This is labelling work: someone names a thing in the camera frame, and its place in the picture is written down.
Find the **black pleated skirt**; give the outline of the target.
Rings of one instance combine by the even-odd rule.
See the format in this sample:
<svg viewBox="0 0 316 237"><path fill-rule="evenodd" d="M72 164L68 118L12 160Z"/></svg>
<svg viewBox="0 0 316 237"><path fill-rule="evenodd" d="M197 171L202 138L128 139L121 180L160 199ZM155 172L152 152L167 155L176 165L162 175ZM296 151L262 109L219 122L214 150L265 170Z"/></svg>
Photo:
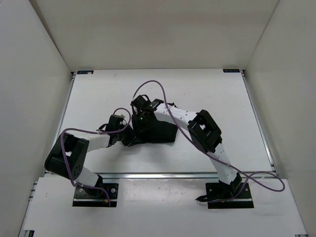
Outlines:
<svg viewBox="0 0 316 237"><path fill-rule="evenodd" d="M129 144L130 147L145 143L173 143L178 131L176 125L159 121L156 118L149 123L142 124L141 119L136 115L132 115L132 127L135 137Z"/></svg>

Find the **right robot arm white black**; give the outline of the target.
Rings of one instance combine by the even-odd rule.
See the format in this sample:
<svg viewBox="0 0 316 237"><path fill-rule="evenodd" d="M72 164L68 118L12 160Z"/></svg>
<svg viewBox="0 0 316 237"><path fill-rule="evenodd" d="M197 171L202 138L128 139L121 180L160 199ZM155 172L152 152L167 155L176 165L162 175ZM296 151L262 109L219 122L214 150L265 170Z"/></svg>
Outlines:
<svg viewBox="0 0 316 237"><path fill-rule="evenodd" d="M222 194L232 198L239 192L241 176L230 167L230 160L222 144L222 131L208 111L190 112L179 109L174 104L166 104L160 99L150 101L142 96L131 101L131 106L141 128L145 128L156 120L188 131L192 143L211 156L210 160L222 185Z"/></svg>

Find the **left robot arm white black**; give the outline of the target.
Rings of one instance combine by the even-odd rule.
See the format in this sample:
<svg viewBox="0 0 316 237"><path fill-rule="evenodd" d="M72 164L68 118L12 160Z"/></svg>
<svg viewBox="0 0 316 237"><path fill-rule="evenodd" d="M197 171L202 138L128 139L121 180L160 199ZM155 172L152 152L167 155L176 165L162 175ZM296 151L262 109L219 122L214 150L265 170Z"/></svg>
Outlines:
<svg viewBox="0 0 316 237"><path fill-rule="evenodd" d="M84 167L86 154L116 142L129 146L135 139L133 129L123 124L95 132L76 129L80 132L78 136L68 133L69 130L58 137L44 163L45 170L69 179L94 198L106 194L102 177Z"/></svg>

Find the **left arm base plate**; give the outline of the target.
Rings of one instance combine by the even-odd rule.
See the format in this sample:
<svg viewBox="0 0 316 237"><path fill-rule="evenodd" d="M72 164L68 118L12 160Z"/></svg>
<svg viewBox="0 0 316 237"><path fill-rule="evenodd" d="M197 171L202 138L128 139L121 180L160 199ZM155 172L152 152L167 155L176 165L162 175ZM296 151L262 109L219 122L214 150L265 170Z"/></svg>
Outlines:
<svg viewBox="0 0 316 237"><path fill-rule="evenodd" d="M119 183L106 183L103 182L103 189L109 196L107 199L106 194L102 190L93 190L77 186L75 188L73 203L74 207L116 207Z"/></svg>

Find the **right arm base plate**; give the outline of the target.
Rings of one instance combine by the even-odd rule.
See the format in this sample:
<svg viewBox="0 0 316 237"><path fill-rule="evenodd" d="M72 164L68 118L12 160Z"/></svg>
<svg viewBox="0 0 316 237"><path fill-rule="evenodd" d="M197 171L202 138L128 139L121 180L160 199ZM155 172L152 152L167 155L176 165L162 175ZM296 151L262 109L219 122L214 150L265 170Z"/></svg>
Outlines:
<svg viewBox="0 0 316 237"><path fill-rule="evenodd" d="M196 198L196 201L207 203L208 209L250 209L254 203L248 183L242 182L235 193L224 189L218 183L206 183L206 194Z"/></svg>

